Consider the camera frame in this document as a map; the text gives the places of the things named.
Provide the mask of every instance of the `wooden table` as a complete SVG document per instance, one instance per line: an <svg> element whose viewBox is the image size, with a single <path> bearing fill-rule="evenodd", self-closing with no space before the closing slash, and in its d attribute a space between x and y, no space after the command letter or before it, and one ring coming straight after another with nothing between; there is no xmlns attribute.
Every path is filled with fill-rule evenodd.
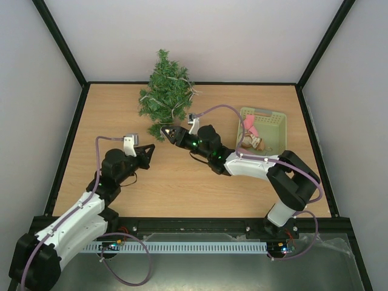
<svg viewBox="0 0 388 291"><path fill-rule="evenodd" d="M151 168L138 170L138 182L122 188L110 208L120 216L142 217L264 217L278 197L267 181L246 176L218 176L189 152L158 142L147 134L151 120L138 115L138 98L146 85L93 84L76 133L53 215L62 215L81 196L96 170L95 138L139 133L140 145L155 143ZM318 173L294 86L197 85L191 112L218 104L257 107L287 115L287 148ZM235 147L238 118L229 109L217 109L201 118L212 124L222 143ZM101 157L121 142L101 141ZM133 181L130 177L125 183ZM327 201L309 206L318 217L330 217Z"/></svg>

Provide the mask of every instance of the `purple cable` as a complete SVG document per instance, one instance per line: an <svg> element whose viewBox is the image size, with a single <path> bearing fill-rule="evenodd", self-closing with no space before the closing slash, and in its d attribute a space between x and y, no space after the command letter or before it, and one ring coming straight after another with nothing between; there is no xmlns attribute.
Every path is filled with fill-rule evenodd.
<svg viewBox="0 0 388 291"><path fill-rule="evenodd" d="M84 206L86 203L88 203L91 200L93 195L96 193L96 190L97 190L97 187L98 187L99 176L100 176L100 172L99 172L99 145L98 145L98 141L100 139L107 139L109 141L123 141L124 140L124 138L108 138L106 136L97 136L96 137L96 166L97 166L96 182L95 182L95 186L93 187L93 190L90 192L89 196L82 202L82 206ZM65 221L67 221L79 209L80 209L80 207L77 206L72 211L70 211L68 214L66 214L65 217L63 217L52 228L52 232L55 232ZM32 253L30 255L30 257L27 260L27 263L25 264L24 271L23 271L23 274L22 274L22 280L21 280L21 290L22 291L25 290L25 279L27 277L27 272L28 272L28 269L31 266L32 260L34 259L35 255L38 252L38 250L40 249L40 247L44 244L45 241L48 240L49 237L50 237L49 233L45 237L43 237L43 239L36 245L36 247L34 248L34 250L32 251Z"/></svg>
<svg viewBox="0 0 388 291"><path fill-rule="evenodd" d="M316 216L311 211L303 210L303 211L297 212L296 215L299 215L301 213L309 213L309 214L311 214L311 216L314 219L314 222L315 222L315 233L314 233L313 241L311 242L311 244L303 252L301 252L301 253L299 253L299 254L297 254L295 256L289 256L287 258L274 258L273 256L271 256L270 253L268 253L268 256L270 257L271 260L273 260L273 261L287 261L289 259L299 258L300 256L303 256L305 253L307 253L312 248L312 246L314 245L314 243L316 241L316 238L318 237L318 220L316 220Z"/></svg>
<svg viewBox="0 0 388 291"><path fill-rule="evenodd" d="M105 262L105 259L104 259L104 251L105 251L105 248L101 251L101 254L100 254L100 258L101 258L101 261L102 263L104 263L104 265L106 266L106 268L112 273L112 275L116 278L117 281L119 281L120 283L124 284L124 285L127 285L127 286L130 286L130 287L137 287L137 286L142 286L144 285L146 282L148 282L151 278L151 274L152 274L152 269L153 269L153 264L152 264L152 259L151 259L151 254L147 248L147 246L140 240L138 239L137 237L133 236L133 235L130 235L128 233L122 233L122 232L112 232L112 233L105 233L103 235L100 236L100 238L103 238L104 236L111 236L111 235L121 235L121 236L127 236L131 239L134 239L135 241L137 241L138 243L140 243L143 247L143 249L145 250L145 252L147 253L147 256L148 256L148 262L149 262L149 269L148 269L148 273L147 273L147 276L145 277L145 279L143 281L141 281L140 283L129 283L127 281L124 281L123 279L121 279L118 275L116 275L116 273L109 267L109 265L107 264L107 262Z"/></svg>
<svg viewBox="0 0 388 291"><path fill-rule="evenodd" d="M226 107L226 108L229 108L229 109L233 110L237 114L238 118L240 119L241 127L243 129L242 132L245 132L243 117L240 115L240 113L235 108L233 108L232 106L227 105L227 104L216 105L216 106L214 106L214 107L212 107L212 108L210 108L210 109L208 109L208 110L206 110L206 111L204 111L204 112L202 112L200 114L196 114L195 117L201 117L202 115L205 115L206 113L209 113L210 111L213 111L214 109L217 109L217 108L220 108L220 107ZM289 164L288 162L279 161L277 159L270 159L267 156L259 156L259 155L254 156L254 155L247 155L245 153L241 153L239 151L239 149L241 147L241 144L243 143L242 142L243 139L244 139L244 135L241 135L241 139L237 143L237 146L236 146L236 154L238 156L244 157L246 159L251 159L251 160L254 160L254 161L274 162L274 163L286 166L286 167L288 167L288 168L298 172L299 174L305 176L307 179L309 179L311 182L314 183L314 185L316 186L316 188L319 191L318 197L308 201L307 204L310 204L310 203L313 203L313 202L317 202L317 201L319 201L323 197L323 188L322 188L322 186L319 185L318 182L313 177L311 177L309 174L307 174L305 171L302 171L301 169L299 169L299 168Z"/></svg>

